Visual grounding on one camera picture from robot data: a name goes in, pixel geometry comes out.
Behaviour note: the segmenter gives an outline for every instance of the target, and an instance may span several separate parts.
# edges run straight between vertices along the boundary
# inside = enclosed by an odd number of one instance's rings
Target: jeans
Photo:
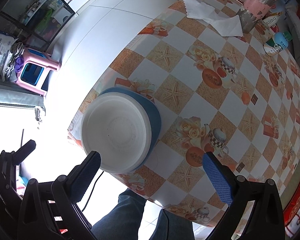
[[[127,189],[118,204],[91,229],[98,240],[137,240],[146,199]],[[192,222],[161,210],[149,240],[194,240]]]

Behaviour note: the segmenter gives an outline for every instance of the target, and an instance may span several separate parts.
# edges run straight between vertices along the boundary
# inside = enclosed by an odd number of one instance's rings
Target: textured blue pad
[[[223,203],[227,203],[229,206],[233,201],[231,195],[231,187],[226,181],[225,177],[219,171],[217,166],[210,159],[208,154],[204,154],[202,157],[202,166],[204,171],[207,173],[214,189],[216,190],[220,200]]]
[[[69,187],[69,199],[71,203],[78,203],[82,200],[83,195],[86,193],[100,165],[101,156],[96,152],[84,167],[81,167],[81,165],[78,167],[78,169],[81,168],[81,170],[76,174],[74,181]]]

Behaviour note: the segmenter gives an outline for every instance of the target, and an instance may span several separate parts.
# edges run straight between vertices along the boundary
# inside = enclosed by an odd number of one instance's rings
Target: blue gripper pad
[[[90,183],[99,170],[101,156],[98,152],[92,151],[85,160],[76,168],[67,181],[68,196],[71,203],[78,203],[82,200]]]
[[[231,205],[233,197],[231,195],[231,187],[228,184],[225,177],[222,175],[218,167],[211,160],[208,154],[204,154],[202,157],[202,167],[207,173],[214,189],[216,190],[220,200],[223,203],[227,203],[228,206]]]

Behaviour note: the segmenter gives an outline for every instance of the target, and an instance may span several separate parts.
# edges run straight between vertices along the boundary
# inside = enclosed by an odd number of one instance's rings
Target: table
[[[224,17],[241,6],[236,0],[204,1]],[[235,175],[259,182],[272,178],[282,194],[300,159],[300,70],[288,50],[265,54],[269,37],[260,25],[242,38],[221,37],[211,25],[188,19],[179,0],[107,68],[81,104],[69,136],[81,145],[87,106],[104,89],[124,87],[152,100],[162,116],[159,140],[145,164],[113,174],[127,187],[214,227],[227,205],[201,166],[203,153],[211,150]],[[251,209],[249,203],[237,233]]]

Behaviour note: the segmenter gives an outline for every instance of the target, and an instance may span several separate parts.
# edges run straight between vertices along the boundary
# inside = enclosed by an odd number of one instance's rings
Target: black cable
[[[169,218],[168,218],[168,216],[167,216],[167,214],[166,214],[166,212],[165,212],[165,210],[163,209],[163,213],[164,213],[164,215],[166,216],[166,218],[167,218],[167,221],[168,221],[168,226],[167,226],[167,237],[166,237],[166,240],[168,240],[168,238],[169,238]]]
[[[98,179],[101,177],[101,175],[102,175],[103,173],[104,173],[104,171],[101,172],[100,176],[99,176],[99,177],[97,178],[97,180],[95,181],[95,183],[94,183],[94,185],[93,185],[93,188],[92,188],[92,190],[91,190],[90,196],[89,196],[89,198],[88,198],[88,200],[87,200],[87,202],[86,202],[84,208],[82,209],[82,212],[86,209],[86,207],[87,207],[87,205],[88,205],[88,202],[89,202],[89,200],[90,200],[90,198],[91,198],[91,195],[92,195],[92,193],[93,193],[94,187],[95,187],[95,185],[96,185]]]

